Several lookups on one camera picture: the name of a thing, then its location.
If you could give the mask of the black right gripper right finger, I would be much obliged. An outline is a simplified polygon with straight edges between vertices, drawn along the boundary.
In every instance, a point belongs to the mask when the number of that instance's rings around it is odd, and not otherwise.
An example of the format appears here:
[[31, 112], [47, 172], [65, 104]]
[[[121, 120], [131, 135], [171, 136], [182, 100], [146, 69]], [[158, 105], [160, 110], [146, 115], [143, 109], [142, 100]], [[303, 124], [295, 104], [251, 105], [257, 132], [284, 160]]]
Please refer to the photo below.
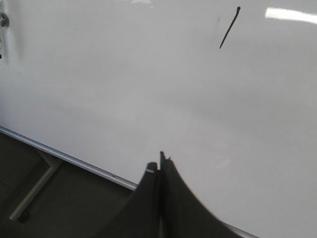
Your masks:
[[174, 162], [160, 152], [162, 222], [165, 238], [236, 238], [186, 185]]

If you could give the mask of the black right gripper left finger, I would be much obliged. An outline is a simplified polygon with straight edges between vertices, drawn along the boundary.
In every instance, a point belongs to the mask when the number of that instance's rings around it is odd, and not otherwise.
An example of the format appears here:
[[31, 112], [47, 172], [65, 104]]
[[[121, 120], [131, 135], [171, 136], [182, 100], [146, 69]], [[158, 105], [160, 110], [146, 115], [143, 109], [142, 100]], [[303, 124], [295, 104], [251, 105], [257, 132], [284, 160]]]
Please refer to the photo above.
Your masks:
[[159, 171], [156, 162], [146, 165], [131, 197], [94, 238], [157, 238], [159, 236]]

